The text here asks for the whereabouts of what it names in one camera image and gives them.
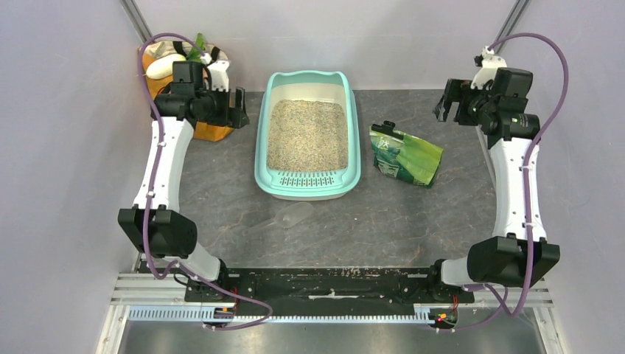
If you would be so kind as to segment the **teal plastic litter box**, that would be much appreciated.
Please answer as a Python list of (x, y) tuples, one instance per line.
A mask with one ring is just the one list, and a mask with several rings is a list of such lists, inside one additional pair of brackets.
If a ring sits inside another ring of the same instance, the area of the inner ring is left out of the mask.
[(254, 178), (275, 198), (340, 198), (361, 176), (354, 93), (343, 72), (270, 76), (259, 114)]

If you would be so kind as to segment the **black bag clip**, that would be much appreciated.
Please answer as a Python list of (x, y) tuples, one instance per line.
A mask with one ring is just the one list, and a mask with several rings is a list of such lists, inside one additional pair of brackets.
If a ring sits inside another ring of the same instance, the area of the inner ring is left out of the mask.
[(391, 139), (398, 142), (404, 140), (404, 133), (395, 129), (396, 124), (392, 121), (385, 120), (381, 124), (372, 124), (369, 129), (371, 139)]

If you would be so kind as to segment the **green litter bag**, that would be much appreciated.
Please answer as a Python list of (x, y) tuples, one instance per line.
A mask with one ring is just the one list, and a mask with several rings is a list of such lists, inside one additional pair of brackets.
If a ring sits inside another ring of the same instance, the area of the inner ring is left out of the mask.
[(404, 140), (371, 139), (373, 165), (385, 176), (408, 184), (430, 187), (441, 164), (444, 149), (404, 133)]

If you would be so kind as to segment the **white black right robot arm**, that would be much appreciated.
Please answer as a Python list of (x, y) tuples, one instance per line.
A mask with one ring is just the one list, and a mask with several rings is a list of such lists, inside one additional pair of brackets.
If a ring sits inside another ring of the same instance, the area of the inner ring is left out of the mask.
[(455, 287), (494, 283), (531, 287), (560, 260), (560, 247), (546, 240), (537, 197), (535, 139), (540, 119), (525, 112), (534, 76), (530, 71), (498, 68), (483, 86), (449, 79), (433, 112), (447, 119), (458, 103), (454, 120), (481, 129), (495, 173), (496, 216), (492, 236), (470, 247), (466, 257), (438, 260), (436, 275), (425, 284), (427, 295), (443, 302)]

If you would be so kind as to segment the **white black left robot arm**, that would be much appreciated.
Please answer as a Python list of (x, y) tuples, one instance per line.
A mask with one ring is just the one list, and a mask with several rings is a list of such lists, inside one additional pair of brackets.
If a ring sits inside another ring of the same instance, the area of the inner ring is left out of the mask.
[(172, 64), (172, 81), (149, 99), (152, 139), (140, 189), (118, 223), (136, 250), (144, 254), (158, 279), (179, 268), (214, 301), (226, 299), (231, 281), (224, 262), (198, 243), (194, 221), (180, 212), (179, 189), (184, 158), (198, 123), (242, 128), (250, 120), (245, 90), (229, 86), (228, 60), (209, 65), (195, 61)]

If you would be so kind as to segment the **beige cat litter pellets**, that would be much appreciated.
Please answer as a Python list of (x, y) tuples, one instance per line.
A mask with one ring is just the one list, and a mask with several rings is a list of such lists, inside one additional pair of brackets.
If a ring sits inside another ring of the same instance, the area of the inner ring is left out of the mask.
[(337, 103), (280, 100), (269, 121), (267, 164), (272, 170), (342, 170), (349, 160), (348, 125)]

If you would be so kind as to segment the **orange Trader Joe's paper bag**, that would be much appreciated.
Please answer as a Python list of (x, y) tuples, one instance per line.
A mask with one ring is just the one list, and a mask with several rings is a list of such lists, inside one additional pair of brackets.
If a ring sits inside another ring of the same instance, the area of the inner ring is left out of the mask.
[[(186, 60), (200, 62), (201, 54), (187, 41), (162, 40), (154, 41), (147, 45), (142, 54), (142, 71), (145, 73), (144, 81), (150, 98), (153, 100), (158, 94), (164, 93), (165, 88), (172, 80), (171, 65), (167, 69), (159, 69), (157, 72), (153, 70), (149, 72), (150, 67), (157, 61), (171, 56), (182, 55)], [(194, 138), (217, 142), (226, 138), (234, 129), (227, 127), (218, 127), (209, 123), (199, 122), (194, 132)]]

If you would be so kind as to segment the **green leafy vegetable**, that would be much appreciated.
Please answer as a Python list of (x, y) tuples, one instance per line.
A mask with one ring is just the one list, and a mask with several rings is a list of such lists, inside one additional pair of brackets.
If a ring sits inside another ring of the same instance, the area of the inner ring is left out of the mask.
[(206, 39), (203, 33), (199, 32), (195, 39), (195, 44), (192, 45), (189, 53), (186, 55), (187, 61), (201, 63), (203, 53), (206, 51)]

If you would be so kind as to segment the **white daikon radish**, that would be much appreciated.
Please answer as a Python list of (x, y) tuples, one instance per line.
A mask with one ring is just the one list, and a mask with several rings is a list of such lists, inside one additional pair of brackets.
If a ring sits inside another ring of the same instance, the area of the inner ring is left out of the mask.
[(180, 54), (171, 54), (153, 61), (145, 70), (145, 74), (151, 80), (160, 80), (172, 75), (173, 64), (184, 62), (186, 57)]

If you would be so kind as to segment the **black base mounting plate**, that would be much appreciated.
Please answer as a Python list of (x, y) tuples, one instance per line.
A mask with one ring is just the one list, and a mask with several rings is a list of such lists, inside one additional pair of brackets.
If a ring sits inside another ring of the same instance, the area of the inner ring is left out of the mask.
[(234, 304), (236, 316), (409, 315), (414, 305), (450, 307), (475, 297), (444, 285), (429, 268), (229, 268), (217, 284), (222, 294), (185, 277), (185, 302)]

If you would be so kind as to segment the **aluminium rail frame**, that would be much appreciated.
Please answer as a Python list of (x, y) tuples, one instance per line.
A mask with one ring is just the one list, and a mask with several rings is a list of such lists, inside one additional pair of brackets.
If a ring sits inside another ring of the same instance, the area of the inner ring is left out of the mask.
[(426, 289), (422, 268), (233, 268), (230, 296), (120, 274), (98, 353), (566, 353), (544, 282), (522, 313), (488, 290)]

